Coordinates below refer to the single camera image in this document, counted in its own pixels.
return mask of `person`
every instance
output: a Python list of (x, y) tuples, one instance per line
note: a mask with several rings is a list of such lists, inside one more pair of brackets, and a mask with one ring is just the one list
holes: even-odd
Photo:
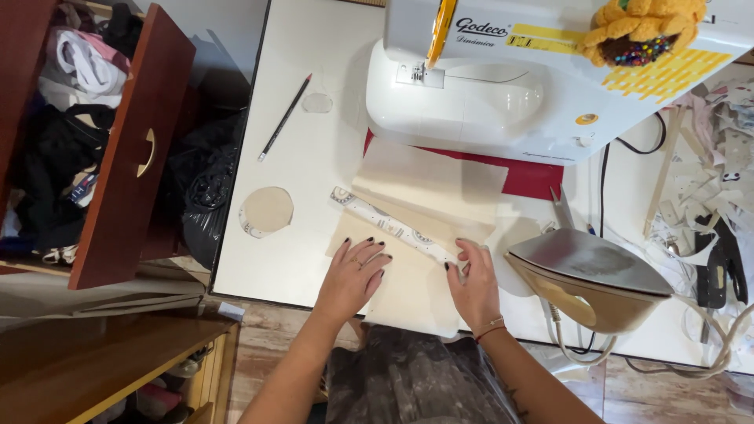
[(325, 367), (328, 424), (603, 423), (506, 330), (489, 251), (456, 244), (458, 260), (468, 264), (459, 272), (446, 263), (448, 284), (478, 344), (470, 337), (443, 344), (438, 336), (374, 325), (357, 352), (333, 349), (392, 261), (381, 253), (383, 241), (370, 237), (352, 247), (346, 238), (311, 315), (238, 423), (306, 422)]

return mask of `red string bracelet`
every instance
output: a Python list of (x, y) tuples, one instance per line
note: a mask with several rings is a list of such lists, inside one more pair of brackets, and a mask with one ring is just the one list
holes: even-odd
[(482, 339), (482, 337), (486, 336), (486, 335), (487, 335), (487, 333), (489, 333), (489, 332), (491, 332), (491, 331), (495, 331), (495, 330), (500, 330), (501, 328), (505, 329), (505, 326), (502, 326), (502, 327), (495, 327), (495, 328), (492, 328), (492, 329), (490, 329), (490, 330), (487, 330), (487, 331), (485, 331), (484, 333), (482, 333), (482, 334), (480, 334), (479, 336), (477, 336), (477, 338), (476, 338), (476, 339), (474, 339), (474, 341), (475, 341), (475, 342), (477, 342), (477, 345), (478, 345), (478, 344), (479, 344), (479, 341), (480, 341), (480, 340)]

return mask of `pink clothing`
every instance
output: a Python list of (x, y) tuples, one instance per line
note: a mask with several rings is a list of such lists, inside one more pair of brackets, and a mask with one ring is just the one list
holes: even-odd
[(77, 29), (73, 29), (72, 31), (75, 32), (79, 37), (83, 38), (85, 41), (88, 41), (89, 44), (94, 47), (94, 50), (102, 54), (104, 60), (107, 60), (108, 62), (115, 65), (118, 69), (128, 74), (128, 70), (131, 68), (131, 61), (128, 60), (128, 58), (125, 57), (120, 51), (117, 51), (105, 44), (105, 42), (102, 41), (101, 35), (90, 34), (89, 32), (82, 32)]

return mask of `sewing machine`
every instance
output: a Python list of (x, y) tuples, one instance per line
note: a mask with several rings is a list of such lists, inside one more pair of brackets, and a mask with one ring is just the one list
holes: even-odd
[[(601, 1), (458, 0), (442, 40), (434, 23), (450, 3), (388, 1), (366, 85), (378, 137), (576, 164), (754, 45), (751, 6), (721, 0), (708, 2), (690, 48), (644, 67), (597, 68), (576, 45)], [(433, 37), (442, 53), (429, 64)]]

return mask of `steam iron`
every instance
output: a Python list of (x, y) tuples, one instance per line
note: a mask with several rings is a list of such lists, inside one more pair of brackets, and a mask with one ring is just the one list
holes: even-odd
[(597, 333), (634, 331), (675, 293), (635, 254), (576, 229), (523, 241), (505, 258), (537, 295)]

